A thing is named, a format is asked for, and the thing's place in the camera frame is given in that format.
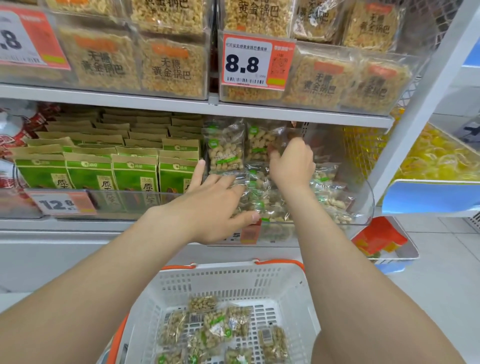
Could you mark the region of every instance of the shopping basket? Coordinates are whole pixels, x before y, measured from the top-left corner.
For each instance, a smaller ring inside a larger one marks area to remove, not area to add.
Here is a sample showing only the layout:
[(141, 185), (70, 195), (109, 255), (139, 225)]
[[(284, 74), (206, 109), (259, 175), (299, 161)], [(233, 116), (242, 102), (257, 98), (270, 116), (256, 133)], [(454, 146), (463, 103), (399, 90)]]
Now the shopping basket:
[[(303, 264), (294, 260), (204, 264), (165, 267), (148, 284), (133, 306), (129, 320), (133, 331), (128, 342), (125, 364), (153, 364), (157, 342), (167, 313), (187, 308), (191, 296), (215, 295), (219, 302), (252, 306), (250, 331), (246, 339), (234, 338), (230, 347), (253, 349), (254, 363), (263, 364), (258, 332), (271, 325), (281, 326), (287, 335), (290, 362), (310, 363), (313, 342), (320, 332)], [(193, 333), (201, 324), (188, 324)], [(118, 363), (119, 338), (125, 322), (112, 344), (109, 363)], [(209, 364), (222, 364), (223, 356)]]

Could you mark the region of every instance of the white tile floor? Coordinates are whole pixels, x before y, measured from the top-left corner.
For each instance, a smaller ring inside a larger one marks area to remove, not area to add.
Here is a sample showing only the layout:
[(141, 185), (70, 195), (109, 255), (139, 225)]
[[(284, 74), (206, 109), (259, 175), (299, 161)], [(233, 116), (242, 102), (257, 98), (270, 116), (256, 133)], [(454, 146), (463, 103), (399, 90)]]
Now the white tile floor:
[[(420, 259), (390, 278), (438, 324), (468, 364), (480, 364), (480, 234), (459, 218), (409, 215), (398, 221)], [(0, 289), (0, 312), (25, 296)]]

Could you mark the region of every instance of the basket handle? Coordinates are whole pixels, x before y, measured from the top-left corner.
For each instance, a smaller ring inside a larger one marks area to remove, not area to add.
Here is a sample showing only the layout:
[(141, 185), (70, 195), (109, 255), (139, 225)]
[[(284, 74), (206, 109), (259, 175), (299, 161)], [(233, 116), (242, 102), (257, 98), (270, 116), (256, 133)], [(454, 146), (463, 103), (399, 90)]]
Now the basket handle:
[(305, 272), (305, 266), (303, 265), (303, 263), (294, 259), (271, 259), (271, 260), (264, 260), (264, 261), (260, 261), (260, 259), (254, 259), (253, 262), (258, 266), (261, 266), (263, 264), (278, 264), (278, 263), (295, 264), (295, 265), (298, 265)]
[[(188, 266), (164, 266), (161, 270), (171, 270), (171, 269), (195, 269), (197, 265), (195, 263), (190, 263)], [(108, 354), (107, 364), (115, 364), (117, 361), (117, 355), (120, 349), (121, 338), (125, 330), (125, 325), (127, 324), (128, 313), (120, 324), (118, 330), (115, 332), (112, 340), (112, 346), (110, 347), (110, 353)]]

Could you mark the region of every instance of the white metal post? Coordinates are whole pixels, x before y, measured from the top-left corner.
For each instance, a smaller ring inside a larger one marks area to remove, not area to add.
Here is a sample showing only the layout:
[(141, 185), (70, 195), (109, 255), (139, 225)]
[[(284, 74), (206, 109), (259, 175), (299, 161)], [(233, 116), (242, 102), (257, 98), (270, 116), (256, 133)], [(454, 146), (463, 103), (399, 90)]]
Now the white metal post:
[(480, 37), (480, 1), (464, 0), (370, 176), (378, 201)]

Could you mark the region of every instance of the hand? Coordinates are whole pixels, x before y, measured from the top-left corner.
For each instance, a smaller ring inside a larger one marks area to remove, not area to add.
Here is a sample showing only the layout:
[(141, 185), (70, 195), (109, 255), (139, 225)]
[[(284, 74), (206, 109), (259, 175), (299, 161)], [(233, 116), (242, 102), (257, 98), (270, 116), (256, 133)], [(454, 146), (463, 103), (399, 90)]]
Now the hand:
[(282, 156), (273, 149), (270, 154), (270, 177), (283, 195), (289, 191), (309, 187), (315, 172), (313, 152), (302, 138), (290, 140)]
[(229, 188), (235, 176), (217, 174), (209, 175), (202, 184), (204, 169), (205, 161), (201, 159), (187, 192), (160, 206), (166, 216), (177, 218), (179, 229), (185, 229), (186, 243), (216, 243), (260, 218), (256, 211), (244, 211), (232, 218), (245, 187)]

